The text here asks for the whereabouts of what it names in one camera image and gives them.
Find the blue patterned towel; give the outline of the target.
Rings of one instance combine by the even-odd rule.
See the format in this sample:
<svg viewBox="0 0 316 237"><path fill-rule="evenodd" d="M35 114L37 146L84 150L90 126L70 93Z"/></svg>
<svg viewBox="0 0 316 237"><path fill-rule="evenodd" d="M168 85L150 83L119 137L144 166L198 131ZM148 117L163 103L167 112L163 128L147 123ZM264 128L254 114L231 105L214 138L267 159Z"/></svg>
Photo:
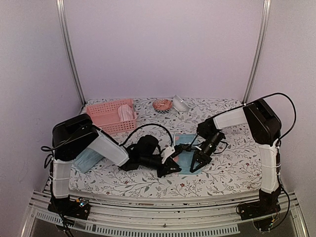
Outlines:
<svg viewBox="0 0 316 237"><path fill-rule="evenodd" d="M174 134L174 145L190 145L196 134ZM180 166L181 171L178 172L179 175L198 175L201 174L201 169L191 173L190 167L193 158L194 151L186 152L183 151L177 157L174 158L174 161Z"/></svg>

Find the pink terry towel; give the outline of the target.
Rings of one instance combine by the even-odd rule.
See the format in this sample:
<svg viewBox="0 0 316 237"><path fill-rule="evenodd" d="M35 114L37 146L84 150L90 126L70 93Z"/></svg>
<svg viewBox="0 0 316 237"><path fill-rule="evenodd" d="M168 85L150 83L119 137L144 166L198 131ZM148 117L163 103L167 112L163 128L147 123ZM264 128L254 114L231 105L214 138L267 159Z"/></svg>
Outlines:
<svg viewBox="0 0 316 237"><path fill-rule="evenodd" d="M130 121L136 118L134 110L128 104L118 107L118 116L120 121Z"/></svg>

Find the pink plastic basket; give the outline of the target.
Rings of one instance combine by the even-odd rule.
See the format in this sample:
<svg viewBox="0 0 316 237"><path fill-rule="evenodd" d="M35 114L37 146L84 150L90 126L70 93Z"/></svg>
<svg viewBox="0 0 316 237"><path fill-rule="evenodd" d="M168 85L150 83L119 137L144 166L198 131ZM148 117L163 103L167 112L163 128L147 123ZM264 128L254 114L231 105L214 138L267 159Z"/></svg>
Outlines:
<svg viewBox="0 0 316 237"><path fill-rule="evenodd" d="M130 121L120 121L118 107L128 104L135 114L135 119ZM133 99L121 99L100 104L88 105L86 113L92 122L108 134L132 131L136 128L137 115L134 109Z"/></svg>

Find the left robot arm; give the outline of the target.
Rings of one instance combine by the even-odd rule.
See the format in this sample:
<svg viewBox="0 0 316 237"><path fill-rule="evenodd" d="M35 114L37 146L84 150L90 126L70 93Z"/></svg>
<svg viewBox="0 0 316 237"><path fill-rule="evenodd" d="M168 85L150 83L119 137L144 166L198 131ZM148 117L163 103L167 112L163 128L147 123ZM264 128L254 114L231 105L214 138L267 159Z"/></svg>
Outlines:
<svg viewBox="0 0 316 237"><path fill-rule="evenodd" d="M68 200L71 167L77 158L88 160L97 154L107 158L124 171L145 166L156 170L159 178L181 171L173 160L173 145L161 149L158 140L151 135L142 136L128 147L119 144L109 134L93 124L87 114L68 119L52 130L52 165L50 179L54 206L62 214L70 214L73 203Z"/></svg>

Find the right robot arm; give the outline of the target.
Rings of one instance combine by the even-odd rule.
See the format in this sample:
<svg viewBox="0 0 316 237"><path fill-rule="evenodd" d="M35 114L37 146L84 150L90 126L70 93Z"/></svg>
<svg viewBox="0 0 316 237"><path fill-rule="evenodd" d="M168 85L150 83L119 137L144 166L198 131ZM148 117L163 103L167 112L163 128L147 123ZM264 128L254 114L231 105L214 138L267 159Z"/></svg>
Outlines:
<svg viewBox="0 0 316 237"><path fill-rule="evenodd" d="M262 166L261 194L280 191L279 140L281 121L264 99L256 100L220 113L198 124L197 135L205 141L193 154L190 172L193 173L211 162L218 144L225 139L223 129L247 124L253 140L257 143Z"/></svg>

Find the white tipped bowl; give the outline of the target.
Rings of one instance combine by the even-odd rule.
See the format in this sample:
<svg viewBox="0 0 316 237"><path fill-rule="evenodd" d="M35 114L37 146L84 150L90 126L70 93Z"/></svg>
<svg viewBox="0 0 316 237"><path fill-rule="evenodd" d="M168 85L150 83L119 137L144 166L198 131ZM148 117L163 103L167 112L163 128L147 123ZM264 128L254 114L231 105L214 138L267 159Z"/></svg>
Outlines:
<svg viewBox="0 0 316 237"><path fill-rule="evenodd" d="M186 112L189 110L188 104L178 95L174 95L172 99L173 108L178 112Z"/></svg>

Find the floral table mat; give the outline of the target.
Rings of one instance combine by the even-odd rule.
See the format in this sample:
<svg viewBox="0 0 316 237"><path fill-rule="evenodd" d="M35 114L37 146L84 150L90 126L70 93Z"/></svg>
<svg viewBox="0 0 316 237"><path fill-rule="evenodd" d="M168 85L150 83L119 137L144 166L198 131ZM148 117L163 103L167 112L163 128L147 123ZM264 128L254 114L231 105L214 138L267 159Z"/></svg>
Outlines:
<svg viewBox="0 0 316 237"><path fill-rule="evenodd" d="M197 125L207 118L240 106L235 99L186 98L186 112L172 109L160 114L152 98L135 98L134 109L139 130L114 135L125 146L142 136L152 135L161 148L174 144L174 134L195 134ZM69 194L79 192L131 198L193 198L258 191L262 169L258 145L247 124L223 130L225 140L218 145L212 161L198 175L173 173L158 178L154 169L139 167L124 171L104 158L88 172L71 167Z"/></svg>

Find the red patterned bowl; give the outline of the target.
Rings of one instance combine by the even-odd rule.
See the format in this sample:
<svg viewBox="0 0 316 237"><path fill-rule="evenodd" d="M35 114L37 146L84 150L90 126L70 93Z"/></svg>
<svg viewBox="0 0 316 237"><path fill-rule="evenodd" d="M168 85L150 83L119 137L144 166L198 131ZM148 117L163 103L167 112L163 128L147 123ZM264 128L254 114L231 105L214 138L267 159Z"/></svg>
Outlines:
<svg viewBox="0 0 316 237"><path fill-rule="evenodd" d="M153 102L153 108L158 113L168 113L172 107L172 102L168 99L156 99Z"/></svg>

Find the plain teal folded towel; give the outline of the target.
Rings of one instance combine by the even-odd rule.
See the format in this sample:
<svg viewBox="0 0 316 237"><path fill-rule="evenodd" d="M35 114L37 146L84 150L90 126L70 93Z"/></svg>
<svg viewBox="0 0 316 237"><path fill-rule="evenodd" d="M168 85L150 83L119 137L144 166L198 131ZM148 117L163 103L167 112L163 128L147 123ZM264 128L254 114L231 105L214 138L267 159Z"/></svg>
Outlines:
<svg viewBox="0 0 316 237"><path fill-rule="evenodd" d="M81 172L88 172L103 156L92 149L85 149L74 160L74 166Z"/></svg>

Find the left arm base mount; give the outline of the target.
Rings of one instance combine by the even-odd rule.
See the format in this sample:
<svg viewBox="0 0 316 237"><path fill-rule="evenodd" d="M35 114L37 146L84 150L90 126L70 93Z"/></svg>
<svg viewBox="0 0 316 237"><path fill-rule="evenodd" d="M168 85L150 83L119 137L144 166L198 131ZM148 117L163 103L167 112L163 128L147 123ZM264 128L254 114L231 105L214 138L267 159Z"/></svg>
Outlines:
<svg viewBox="0 0 316 237"><path fill-rule="evenodd" d="M90 213L91 205L89 200L79 197L71 200L70 197L56 198L51 197L47 210L61 216L73 217L87 220Z"/></svg>

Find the front aluminium rail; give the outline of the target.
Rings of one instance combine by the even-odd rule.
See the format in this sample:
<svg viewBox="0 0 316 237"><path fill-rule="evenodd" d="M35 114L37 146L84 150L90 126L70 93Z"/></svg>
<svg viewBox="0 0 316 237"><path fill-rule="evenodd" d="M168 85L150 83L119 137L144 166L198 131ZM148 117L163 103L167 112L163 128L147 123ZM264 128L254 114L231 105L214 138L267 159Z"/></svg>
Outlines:
<svg viewBox="0 0 316 237"><path fill-rule="evenodd" d="M309 237L294 193L279 196L281 210L242 220L237 206L256 192L213 197L142 198L85 194L87 220L48 211L50 194L35 191L27 207L24 237Z"/></svg>

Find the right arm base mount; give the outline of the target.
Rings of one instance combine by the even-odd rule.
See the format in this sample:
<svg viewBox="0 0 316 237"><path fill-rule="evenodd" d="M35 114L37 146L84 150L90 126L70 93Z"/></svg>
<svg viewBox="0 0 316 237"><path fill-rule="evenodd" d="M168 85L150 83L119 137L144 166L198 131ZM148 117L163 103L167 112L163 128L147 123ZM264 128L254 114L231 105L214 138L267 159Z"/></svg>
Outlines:
<svg viewBox="0 0 316 237"><path fill-rule="evenodd" d="M262 217L269 214L277 214L280 211L278 203L279 193L271 194L259 190L259 200L254 202L241 202L237 205L236 213L241 220Z"/></svg>

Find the right aluminium frame post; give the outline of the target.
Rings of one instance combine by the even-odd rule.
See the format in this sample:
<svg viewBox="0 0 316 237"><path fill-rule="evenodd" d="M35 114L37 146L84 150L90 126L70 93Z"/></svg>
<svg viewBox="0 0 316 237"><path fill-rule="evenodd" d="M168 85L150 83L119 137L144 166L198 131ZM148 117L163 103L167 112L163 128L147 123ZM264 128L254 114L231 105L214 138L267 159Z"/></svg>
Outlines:
<svg viewBox="0 0 316 237"><path fill-rule="evenodd" d="M265 41L265 37L266 37L266 33L267 33L270 10L271 10L271 0L264 0L258 40L257 40L256 48L255 48L255 54L254 54L252 66L250 69L248 82L246 85L246 90L245 90L245 93L244 93L244 96L242 99L243 104L249 102L250 96L252 93L252 89L253 89L253 86L255 84L256 74L257 74L257 70L259 67L262 49L264 46L264 41Z"/></svg>

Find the aluminium frame post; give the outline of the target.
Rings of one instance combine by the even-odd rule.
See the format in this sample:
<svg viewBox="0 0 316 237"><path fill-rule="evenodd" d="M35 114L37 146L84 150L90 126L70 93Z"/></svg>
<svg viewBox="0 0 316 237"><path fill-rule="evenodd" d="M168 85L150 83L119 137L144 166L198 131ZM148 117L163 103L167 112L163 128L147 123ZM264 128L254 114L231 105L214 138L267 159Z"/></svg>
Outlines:
<svg viewBox="0 0 316 237"><path fill-rule="evenodd" d="M245 90L245 93L244 93L244 96L242 99L243 104L249 102L250 96L252 93L252 89L253 89L253 86L255 84L256 74L257 74L257 70L259 67L262 49L264 46L264 41L265 41L265 37L266 37L266 33L267 33L270 10L271 10L271 0L264 0L258 40L257 40L256 48L255 48L255 54L254 54L252 66L250 69L248 82L246 85L246 90Z"/></svg>
<svg viewBox="0 0 316 237"><path fill-rule="evenodd" d="M78 98L80 100L80 103L82 106L86 104L86 99L84 96L83 88L79 79L79 74L77 71L76 67L76 62L72 50L72 45L71 45L71 39L70 39L70 34L68 30L68 25L67 25L67 18L66 18L66 11L65 11L65 5L63 0L56 0L56 7L57 7L57 14L58 14L58 19L60 23L60 28L61 28L61 33L65 45L65 51L67 54L71 74L73 77L75 89L78 95Z"/></svg>

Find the left aluminium frame post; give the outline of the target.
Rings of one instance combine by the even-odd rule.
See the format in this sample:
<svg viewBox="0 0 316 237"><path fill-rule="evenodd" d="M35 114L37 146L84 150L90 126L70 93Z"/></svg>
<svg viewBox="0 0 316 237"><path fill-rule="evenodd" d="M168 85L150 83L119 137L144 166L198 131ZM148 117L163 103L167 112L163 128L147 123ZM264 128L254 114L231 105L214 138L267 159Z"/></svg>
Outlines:
<svg viewBox="0 0 316 237"><path fill-rule="evenodd" d="M80 100L80 103L82 106L86 104L86 99L84 96L83 88L79 79L79 74L77 71L76 67L76 62L72 50L72 45L71 45L71 39L70 39L70 34L68 30L68 25L67 25L67 18L66 18L66 11L65 11L65 5L63 0L56 0L56 7L57 7L57 14L58 14L58 19L60 23L60 28L61 28L61 33L65 45L65 51L67 54L71 74L73 77L75 89L78 95L78 98Z"/></svg>

